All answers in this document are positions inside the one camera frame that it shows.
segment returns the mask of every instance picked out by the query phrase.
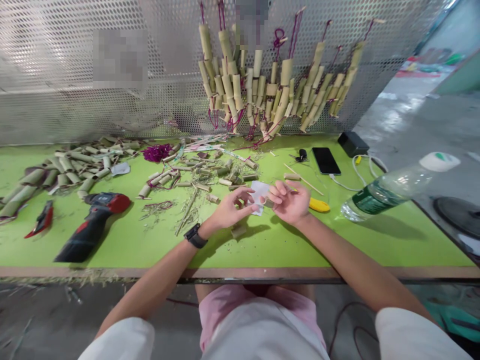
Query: cordless drill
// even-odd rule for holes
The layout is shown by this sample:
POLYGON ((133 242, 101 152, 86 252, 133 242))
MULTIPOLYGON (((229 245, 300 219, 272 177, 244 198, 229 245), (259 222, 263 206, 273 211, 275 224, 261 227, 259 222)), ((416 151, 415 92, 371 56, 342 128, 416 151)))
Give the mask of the cordless drill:
POLYGON ((91 205, 90 212, 56 256, 56 263, 83 263, 102 238, 108 218, 123 213, 131 203, 116 192, 87 195, 84 201, 91 205))

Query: green table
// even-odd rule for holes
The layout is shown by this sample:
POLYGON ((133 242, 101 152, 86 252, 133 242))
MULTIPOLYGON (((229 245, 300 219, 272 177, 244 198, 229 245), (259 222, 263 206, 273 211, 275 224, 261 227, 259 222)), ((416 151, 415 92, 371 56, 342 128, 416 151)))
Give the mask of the green table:
MULTIPOLYGON (((248 146, 241 138, 234 138, 228 149, 248 146)), ((357 246, 367 255, 388 267, 402 280, 460 280, 478 279, 480 270, 460 249, 411 201, 393 208, 375 218, 353 223, 340 213, 341 204, 353 195, 326 175, 318 172, 309 152, 308 165, 295 163, 289 154, 298 154, 300 148, 329 147, 338 162, 344 185, 360 188, 361 182, 335 139, 323 136, 283 136, 261 146, 260 150, 235 151, 243 157, 252 156, 260 165, 259 180, 273 183, 289 173, 284 163, 301 174, 322 191, 312 191, 312 197, 329 203, 329 213, 313 212, 321 221, 357 246)), ((6 193, 23 174, 24 168, 41 163, 58 146, 23 146, 0 148, 0 192, 6 193)), ((220 159, 230 158, 224 154, 220 159)), ((135 199, 148 176, 162 170, 162 165, 147 162, 142 156, 129 160, 131 173, 107 178, 93 187, 91 193, 123 193, 133 205, 111 221, 110 229, 101 246, 83 264, 54 263, 55 255, 88 214, 89 206, 82 203, 75 191, 68 196, 54 196, 52 227, 29 239, 24 236, 32 229, 35 219, 50 198, 45 191, 28 202, 18 218, 0 226, 0 277, 14 278, 68 278, 100 277, 137 278, 180 242, 184 227, 174 236, 177 222, 182 218, 182 205, 190 198, 191 188, 152 191, 152 200, 135 199), (143 205, 170 200, 174 207, 160 217, 139 220, 145 213, 143 205)), ((358 166, 367 181, 373 180, 368 161, 358 166)), ((190 174, 182 174, 187 181, 190 174)), ((228 188, 212 185, 212 193, 223 197, 228 188)), ((198 221, 205 220, 216 205, 199 192, 193 208, 198 209, 198 221)), ((329 262, 294 228, 282 223, 271 209, 262 216, 250 216, 245 222, 247 233, 241 239, 232 238, 229 230, 217 233, 209 244, 193 259, 183 274, 184 281, 262 281, 262 282, 337 282, 339 275, 329 262)))

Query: plastic water bottle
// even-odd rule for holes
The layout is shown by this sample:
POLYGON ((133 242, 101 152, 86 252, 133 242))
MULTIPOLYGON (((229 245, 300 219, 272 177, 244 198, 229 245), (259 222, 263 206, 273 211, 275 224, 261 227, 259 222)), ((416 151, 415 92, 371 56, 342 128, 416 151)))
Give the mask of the plastic water bottle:
POLYGON ((423 193, 435 175, 459 164, 455 156, 431 152, 418 164, 377 177, 347 200, 340 211, 347 219, 362 222, 423 193))

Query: white cable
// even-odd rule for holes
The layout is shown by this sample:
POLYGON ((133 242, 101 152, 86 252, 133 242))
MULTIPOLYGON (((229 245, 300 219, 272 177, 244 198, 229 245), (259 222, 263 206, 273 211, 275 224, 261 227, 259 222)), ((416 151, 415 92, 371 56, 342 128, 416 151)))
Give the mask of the white cable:
MULTIPOLYGON (((351 159, 351 164, 353 166, 353 170, 355 170, 355 173, 358 175, 358 177, 360 178, 361 182, 363 183, 363 187, 366 187, 367 186, 367 182, 365 181, 365 179, 362 177, 362 175, 360 175, 359 173, 359 170, 357 169, 357 166, 355 164, 355 160, 358 158, 358 157, 363 157, 363 158, 368 158, 368 167, 370 168, 370 172, 371 174, 373 175, 374 178, 378 178, 379 176, 375 173, 374 171, 374 167, 373 167, 373 160, 376 160, 378 162, 378 164, 385 170, 386 173, 388 173, 388 169, 387 167, 385 166, 384 162, 382 160, 380 160, 378 157, 376 156, 370 156, 370 155, 355 155, 352 159, 351 159)), ((350 190, 350 191, 360 191, 362 190, 361 188, 360 189, 352 189, 352 188, 349 188, 341 183, 339 183, 337 181, 337 179, 335 179, 335 175, 334 174, 329 174, 330 176, 330 179, 333 180, 333 182, 335 182, 335 184, 337 185, 340 185, 342 188, 345 188, 347 190, 350 190)))

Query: concrete floor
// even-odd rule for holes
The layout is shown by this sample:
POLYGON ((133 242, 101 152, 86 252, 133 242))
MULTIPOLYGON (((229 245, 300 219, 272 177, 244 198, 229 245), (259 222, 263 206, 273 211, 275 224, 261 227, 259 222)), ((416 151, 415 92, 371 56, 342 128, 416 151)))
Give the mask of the concrete floor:
MULTIPOLYGON (((390 170, 412 164, 432 151, 445 151, 462 160, 455 171, 436 179, 427 194, 418 200, 431 210, 432 196, 455 196, 480 204, 475 181, 480 163, 466 152, 480 154, 478 139, 480 102, 471 96, 426 98, 439 79, 394 78, 356 127, 370 145, 371 153, 385 162, 390 170)), ((413 286, 417 293, 448 293, 449 286, 413 286)), ((22 331, 33 317, 29 330, 14 356, 15 360, 74 360, 91 342, 107 313, 123 296, 121 284, 87 285, 78 290, 83 304, 67 302, 63 286, 48 286, 39 291, 23 288, 14 293, 0 292, 0 359, 9 359, 22 331)), ((335 317, 340 309, 358 297, 346 285, 318 285, 317 321, 329 345, 334 332, 335 317)), ((181 285, 171 296, 196 302, 192 285, 181 285)), ((156 329, 152 359, 177 357, 199 359, 201 333, 195 307, 166 303, 152 323, 156 329)), ((353 328, 357 325, 374 331, 373 315, 363 308, 352 307, 339 322, 333 359, 360 359, 353 328)), ((378 345, 368 336, 358 335, 364 359, 380 358, 378 345)))

